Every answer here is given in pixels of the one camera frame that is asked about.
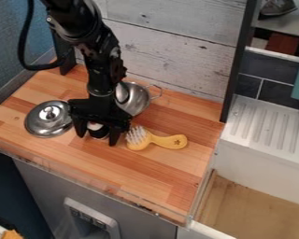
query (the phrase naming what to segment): yellow brush handle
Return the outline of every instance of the yellow brush handle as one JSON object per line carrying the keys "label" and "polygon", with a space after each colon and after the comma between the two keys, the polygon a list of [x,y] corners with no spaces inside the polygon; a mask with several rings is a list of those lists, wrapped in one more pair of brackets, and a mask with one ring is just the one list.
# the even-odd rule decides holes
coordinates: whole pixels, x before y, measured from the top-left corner
{"label": "yellow brush handle", "polygon": [[168,137],[159,137],[154,134],[150,134],[150,139],[152,143],[163,148],[179,149],[187,146],[187,137],[184,134]]}

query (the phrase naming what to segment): black cable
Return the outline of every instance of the black cable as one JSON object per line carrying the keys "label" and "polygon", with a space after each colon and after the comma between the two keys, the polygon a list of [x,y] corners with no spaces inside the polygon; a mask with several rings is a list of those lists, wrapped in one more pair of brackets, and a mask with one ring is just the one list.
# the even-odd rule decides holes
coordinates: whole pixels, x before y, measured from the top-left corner
{"label": "black cable", "polygon": [[18,45],[18,58],[19,58],[21,65],[29,71],[49,70],[49,69],[61,66],[66,60],[65,56],[58,58],[53,63],[39,64],[39,65],[26,64],[25,59],[24,59],[25,58],[25,45],[26,45],[26,38],[27,38],[27,35],[29,32],[29,29],[31,26],[31,21],[32,21],[33,14],[34,14],[34,0],[27,0],[27,3],[28,3],[27,14],[26,14],[24,25],[21,29],[19,45]]}

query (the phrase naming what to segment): wooden countertop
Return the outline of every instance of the wooden countertop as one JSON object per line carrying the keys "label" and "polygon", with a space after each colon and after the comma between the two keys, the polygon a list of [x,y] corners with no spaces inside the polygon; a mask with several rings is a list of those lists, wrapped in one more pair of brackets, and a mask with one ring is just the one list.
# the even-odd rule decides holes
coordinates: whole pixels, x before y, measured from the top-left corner
{"label": "wooden countertop", "polygon": [[123,137],[110,148],[107,141],[78,138],[74,129],[51,139],[25,131],[25,116],[35,105],[86,98],[86,81],[85,67],[79,65],[65,77],[58,69],[37,73],[0,105],[0,148],[183,223],[222,130],[221,104],[164,90],[134,119],[158,135],[187,135],[189,145],[181,150],[150,145],[135,152],[125,147]]}

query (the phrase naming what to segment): wooden wall panel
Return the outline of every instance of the wooden wall panel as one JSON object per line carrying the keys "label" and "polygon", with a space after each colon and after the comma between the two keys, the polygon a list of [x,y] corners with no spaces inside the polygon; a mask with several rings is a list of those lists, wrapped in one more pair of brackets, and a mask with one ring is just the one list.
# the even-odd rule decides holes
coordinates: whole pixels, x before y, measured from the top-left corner
{"label": "wooden wall panel", "polygon": [[93,1],[130,77],[223,101],[247,0]]}
{"label": "wooden wall panel", "polygon": [[234,47],[246,0],[107,0],[108,18]]}
{"label": "wooden wall panel", "polygon": [[235,48],[107,21],[133,77],[222,101]]}

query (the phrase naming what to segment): gray cabinet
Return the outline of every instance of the gray cabinet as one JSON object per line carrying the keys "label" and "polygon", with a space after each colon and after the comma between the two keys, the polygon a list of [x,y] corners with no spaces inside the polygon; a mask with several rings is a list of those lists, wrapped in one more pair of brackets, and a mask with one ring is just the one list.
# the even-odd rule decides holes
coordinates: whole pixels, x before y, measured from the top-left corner
{"label": "gray cabinet", "polygon": [[175,239],[177,236],[177,226],[167,221],[25,162],[15,163],[57,239],[77,239],[76,228],[64,206],[65,198],[116,220],[121,239]]}

